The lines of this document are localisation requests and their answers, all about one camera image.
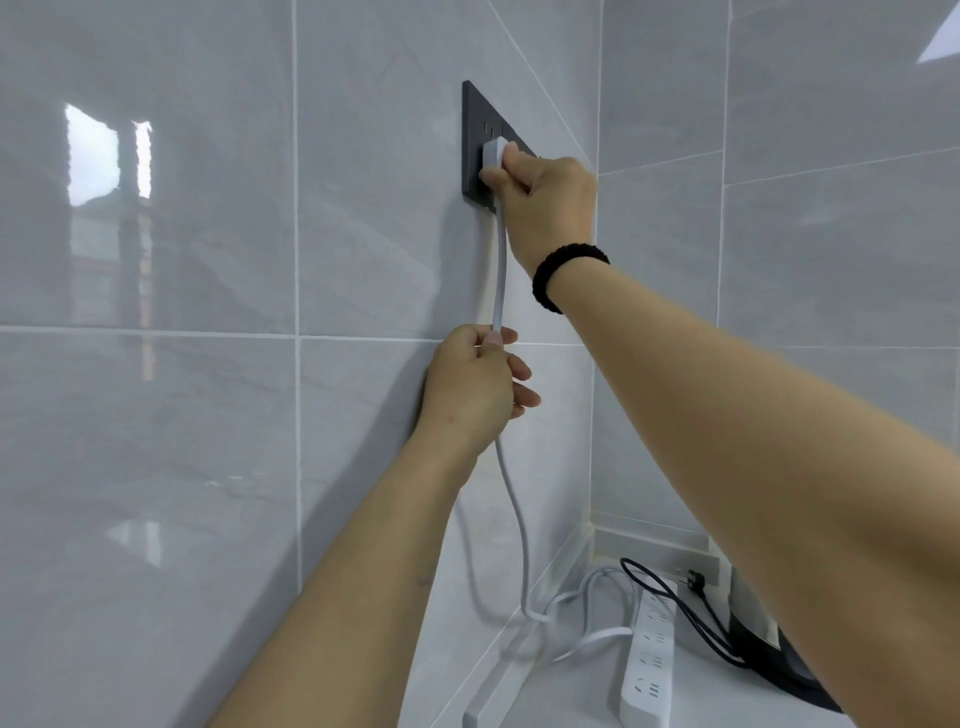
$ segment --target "black wristband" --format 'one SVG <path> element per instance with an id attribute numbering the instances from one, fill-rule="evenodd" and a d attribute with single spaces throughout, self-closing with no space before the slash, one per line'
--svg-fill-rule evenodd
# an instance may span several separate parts
<path id="1" fill-rule="evenodd" d="M 538 303 L 548 311 L 554 313 L 563 313 L 546 295 L 546 285 L 553 278 L 564 263 L 568 263 L 575 257 L 594 257 L 597 260 L 610 264 L 610 259 L 604 255 L 604 252 L 595 245 L 589 243 L 572 243 L 558 248 L 553 253 L 543 259 L 543 263 L 537 266 L 537 272 L 534 274 L 534 298 Z"/>

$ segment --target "person's left hand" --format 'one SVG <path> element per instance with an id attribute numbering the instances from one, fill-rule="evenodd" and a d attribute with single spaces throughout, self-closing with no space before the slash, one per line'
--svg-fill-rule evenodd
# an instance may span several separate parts
<path id="1" fill-rule="evenodd" d="M 503 349 L 516 339 L 512 328 L 503 328 L 502 336 L 489 326 L 453 329 L 427 370 L 415 435 L 475 460 L 507 422 L 540 404 L 540 395 L 514 382 L 532 375 L 519 356 Z"/>

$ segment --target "outlet plate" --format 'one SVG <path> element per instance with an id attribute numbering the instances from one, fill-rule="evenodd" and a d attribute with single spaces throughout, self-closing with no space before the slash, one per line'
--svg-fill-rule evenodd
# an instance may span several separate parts
<path id="1" fill-rule="evenodd" d="M 533 154 L 526 142 L 484 98 L 477 87 L 469 81 L 464 81 L 463 160 L 461 162 L 463 179 L 461 189 L 464 197 L 479 206 L 485 207 L 490 212 L 494 212 L 493 192 L 480 182 L 477 175 L 483 168 L 483 145 L 498 136 L 504 137 L 507 141 L 515 141 L 521 150 L 528 155 Z"/>
<path id="2" fill-rule="evenodd" d="M 666 584 L 677 590 L 674 582 Z M 673 601 L 643 590 L 620 690 L 620 722 L 626 728 L 670 725 L 676 620 L 677 605 Z"/>

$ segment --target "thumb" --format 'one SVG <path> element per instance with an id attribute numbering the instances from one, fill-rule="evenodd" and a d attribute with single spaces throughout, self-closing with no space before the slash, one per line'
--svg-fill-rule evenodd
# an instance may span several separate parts
<path id="1" fill-rule="evenodd" d="M 503 336 L 495 329 L 488 331 L 480 343 L 480 358 L 486 359 L 492 356 L 500 356 L 501 358 L 504 356 Z"/>
<path id="2" fill-rule="evenodd" d="M 480 181 L 493 190 L 504 208 L 513 206 L 520 198 L 526 197 L 520 185 L 502 167 L 484 167 L 480 170 Z"/>

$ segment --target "white power strip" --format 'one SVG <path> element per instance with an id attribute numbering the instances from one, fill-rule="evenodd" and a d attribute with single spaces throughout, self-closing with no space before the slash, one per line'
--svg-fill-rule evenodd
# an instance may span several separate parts
<path id="1" fill-rule="evenodd" d="M 666 581 L 674 592 L 677 584 Z M 620 690 L 624 728 L 669 728 L 677 605 L 643 590 Z"/>

